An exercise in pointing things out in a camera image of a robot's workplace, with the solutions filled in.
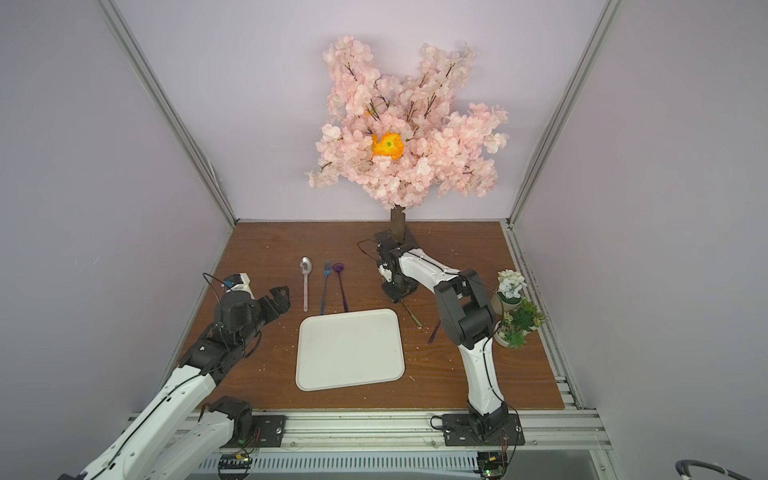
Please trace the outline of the purple spoon thin handle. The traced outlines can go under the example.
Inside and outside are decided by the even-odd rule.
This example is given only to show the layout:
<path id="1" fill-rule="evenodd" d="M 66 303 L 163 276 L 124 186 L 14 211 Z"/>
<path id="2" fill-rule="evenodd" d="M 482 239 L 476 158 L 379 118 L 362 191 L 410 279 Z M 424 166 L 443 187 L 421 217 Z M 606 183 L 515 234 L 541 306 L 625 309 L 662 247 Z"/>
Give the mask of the purple spoon thin handle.
<path id="1" fill-rule="evenodd" d="M 332 265 L 332 270 L 337 276 L 339 288 L 341 292 L 343 309 L 344 309 L 344 312 L 347 313 L 349 312 L 349 305 L 348 305 L 348 301 L 347 301 L 347 297 L 346 297 L 346 293 L 343 285 L 343 279 L 342 279 L 342 272 L 344 270 L 344 265 L 341 262 L 334 263 Z"/>

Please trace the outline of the dark purple spoon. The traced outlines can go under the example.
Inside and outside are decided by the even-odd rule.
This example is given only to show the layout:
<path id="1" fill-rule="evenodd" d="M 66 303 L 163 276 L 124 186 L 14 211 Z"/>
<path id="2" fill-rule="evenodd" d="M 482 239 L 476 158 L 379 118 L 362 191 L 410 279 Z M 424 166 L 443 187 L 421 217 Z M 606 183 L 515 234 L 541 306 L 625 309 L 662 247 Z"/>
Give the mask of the dark purple spoon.
<path id="1" fill-rule="evenodd" d="M 442 321 L 438 321 L 438 323 L 435 325 L 434 329 L 432 330 L 432 333 L 430 334 L 430 337 L 428 338 L 428 344 L 431 345 L 434 343 L 435 338 L 440 330 Z"/>

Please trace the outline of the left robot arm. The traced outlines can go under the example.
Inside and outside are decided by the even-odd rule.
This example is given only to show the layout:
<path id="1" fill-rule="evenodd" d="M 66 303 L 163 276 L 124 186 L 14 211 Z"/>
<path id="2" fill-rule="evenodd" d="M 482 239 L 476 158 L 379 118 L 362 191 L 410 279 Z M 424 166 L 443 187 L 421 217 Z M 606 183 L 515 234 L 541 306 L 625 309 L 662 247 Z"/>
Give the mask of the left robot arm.
<path id="1" fill-rule="evenodd" d="M 185 479 L 215 450 L 246 450 L 263 428 L 245 401 L 206 398 L 233 367 L 251 356 L 261 330 L 291 308 L 290 290 L 276 287 L 255 298 L 241 282 L 218 300 L 214 319 L 138 417 L 95 460 L 81 479 Z"/>

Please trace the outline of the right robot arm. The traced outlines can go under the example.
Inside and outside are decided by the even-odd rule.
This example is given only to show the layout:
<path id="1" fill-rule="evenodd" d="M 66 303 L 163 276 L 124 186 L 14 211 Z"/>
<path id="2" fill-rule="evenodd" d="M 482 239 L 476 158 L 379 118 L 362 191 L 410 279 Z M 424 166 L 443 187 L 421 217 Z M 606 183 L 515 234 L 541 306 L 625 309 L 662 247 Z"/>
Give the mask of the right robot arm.
<path id="1" fill-rule="evenodd" d="M 507 440 L 522 445 L 519 415 L 510 410 L 495 372 L 492 340 L 496 315 L 488 292 L 472 269 L 450 268 L 427 255 L 406 232 L 396 241 L 375 235 L 382 289 L 394 303 L 423 286 L 435 296 L 440 325 L 458 347 L 468 384 L 468 411 L 442 414 L 437 429 L 448 446 L 490 446 Z"/>

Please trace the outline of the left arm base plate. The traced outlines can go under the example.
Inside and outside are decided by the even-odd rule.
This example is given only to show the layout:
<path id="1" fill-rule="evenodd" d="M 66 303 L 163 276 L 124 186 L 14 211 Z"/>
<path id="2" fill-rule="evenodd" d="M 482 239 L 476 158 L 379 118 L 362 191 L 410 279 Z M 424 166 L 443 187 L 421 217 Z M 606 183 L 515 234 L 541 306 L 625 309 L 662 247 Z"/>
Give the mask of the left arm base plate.
<path id="1" fill-rule="evenodd" d="M 288 417 L 285 415 L 250 415 L 241 416 L 234 421 L 231 439 L 226 448 L 279 448 Z"/>

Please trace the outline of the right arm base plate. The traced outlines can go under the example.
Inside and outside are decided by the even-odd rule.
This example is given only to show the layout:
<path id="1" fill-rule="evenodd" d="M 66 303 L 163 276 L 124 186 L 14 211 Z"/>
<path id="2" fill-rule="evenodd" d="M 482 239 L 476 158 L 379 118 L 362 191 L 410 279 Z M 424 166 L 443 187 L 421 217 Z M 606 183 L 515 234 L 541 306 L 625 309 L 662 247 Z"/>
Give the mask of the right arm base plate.
<path id="1" fill-rule="evenodd" d="M 433 416 L 433 429 L 443 434 L 446 446 L 502 447 L 526 443 L 519 418 L 514 413 L 498 418 L 476 418 L 468 413 Z"/>

